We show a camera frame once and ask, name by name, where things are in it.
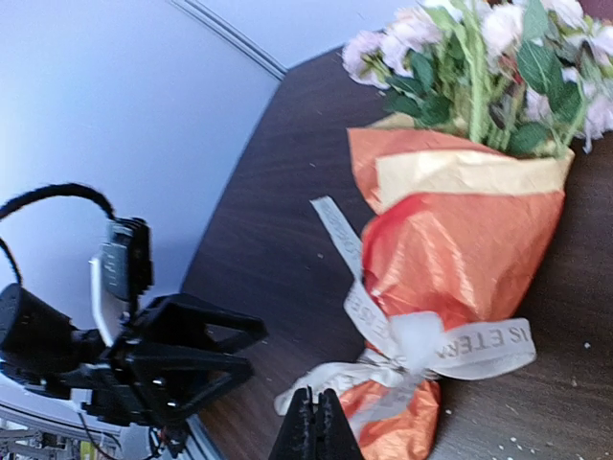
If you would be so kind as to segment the orange flower bouquet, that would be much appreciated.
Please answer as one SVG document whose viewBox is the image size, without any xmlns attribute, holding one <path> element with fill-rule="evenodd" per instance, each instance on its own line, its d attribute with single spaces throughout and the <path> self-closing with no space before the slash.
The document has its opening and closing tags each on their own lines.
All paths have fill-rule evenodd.
<svg viewBox="0 0 613 460">
<path fill-rule="evenodd" d="M 574 155 L 612 128 L 612 25 L 577 1 L 422 1 L 346 45 L 343 65 L 388 116 L 348 132 L 374 211 L 361 281 L 388 318 L 433 311 L 445 331 L 514 319 L 555 233 Z M 342 394 L 368 459 L 424 459 L 442 376 L 396 416 L 389 388 Z"/>
</svg>

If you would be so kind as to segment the grey printed ribbon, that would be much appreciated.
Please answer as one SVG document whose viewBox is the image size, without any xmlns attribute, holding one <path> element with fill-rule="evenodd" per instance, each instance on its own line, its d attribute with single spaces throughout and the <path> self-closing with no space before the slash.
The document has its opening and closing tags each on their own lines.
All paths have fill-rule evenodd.
<svg viewBox="0 0 613 460">
<path fill-rule="evenodd" d="M 328 196 L 312 200 L 311 205 L 354 277 L 344 310 L 372 347 L 356 363 L 317 366 L 295 381 L 295 389 L 333 389 L 343 394 L 367 380 L 378 382 L 390 392 L 369 414 L 382 420 L 402 411 L 429 371 L 456 380 L 484 380 L 535 360 L 525 318 L 477 322 L 445 331 L 433 311 L 386 317 L 362 284 L 362 243 L 342 212 Z"/>
</svg>

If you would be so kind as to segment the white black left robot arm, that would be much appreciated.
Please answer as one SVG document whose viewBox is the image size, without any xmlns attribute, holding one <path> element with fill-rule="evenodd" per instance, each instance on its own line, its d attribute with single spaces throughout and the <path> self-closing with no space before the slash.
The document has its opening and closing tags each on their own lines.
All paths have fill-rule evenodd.
<svg viewBox="0 0 613 460">
<path fill-rule="evenodd" d="M 155 298 L 105 344 L 18 284 L 1 294 L 1 372 L 39 396 L 116 426 L 181 426 L 254 374 L 240 351 L 266 338 L 259 318 L 186 293 Z"/>
</svg>

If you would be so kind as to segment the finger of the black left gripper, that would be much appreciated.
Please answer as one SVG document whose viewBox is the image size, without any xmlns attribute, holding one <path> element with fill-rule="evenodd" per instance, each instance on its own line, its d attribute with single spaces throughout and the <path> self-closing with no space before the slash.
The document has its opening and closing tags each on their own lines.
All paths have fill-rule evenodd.
<svg viewBox="0 0 613 460">
<path fill-rule="evenodd" d="M 126 364 L 152 426 L 179 426 L 253 376 L 248 359 L 214 352 L 132 353 Z"/>
<path fill-rule="evenodd" d="M 139 311 L 133 330 L 154 343 L 230 355 L 266 338 L 261 319 L 190 294 L 155 298 Z"/>
</svg>

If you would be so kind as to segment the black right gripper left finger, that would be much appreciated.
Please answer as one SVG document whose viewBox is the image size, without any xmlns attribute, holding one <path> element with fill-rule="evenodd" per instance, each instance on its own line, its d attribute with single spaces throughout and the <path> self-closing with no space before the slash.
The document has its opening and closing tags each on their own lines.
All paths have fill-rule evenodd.
<svg viewBox="0 0 613 460">
<path fill-rule="evenodd" d="M 269 460 L 315 460 L 316 430 L 312 390 L 295 391 Z"/>
</svg>

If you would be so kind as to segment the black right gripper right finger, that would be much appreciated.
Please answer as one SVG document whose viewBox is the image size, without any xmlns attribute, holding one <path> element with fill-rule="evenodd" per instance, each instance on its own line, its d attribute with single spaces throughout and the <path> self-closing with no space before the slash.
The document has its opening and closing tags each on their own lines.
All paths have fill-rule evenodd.
<svg viewBox="0 0 613 460">
<path fill-rule="evenodd" d="M 362 459 L 362 452 L 332 389 L 318 396 L 315 411 L 315 458 L 317 460 Z"/>
</svg>

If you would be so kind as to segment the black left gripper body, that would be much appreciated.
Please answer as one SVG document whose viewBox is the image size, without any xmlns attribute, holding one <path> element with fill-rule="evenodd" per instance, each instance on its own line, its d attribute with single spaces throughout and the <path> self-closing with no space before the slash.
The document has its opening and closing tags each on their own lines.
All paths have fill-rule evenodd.
<svg viewBox="0 0 613 460">
<path fill-rule="evenodd" d="M 120 333 L 113 345 L 103 343 L 97 330 L 74 330 L 71 368 L 61 374 L 61 397 L 88 390 L 90 400 L 79 408 L 117 426 L 163 425 L 163 335 L 155 330 Z"/>
</svg>

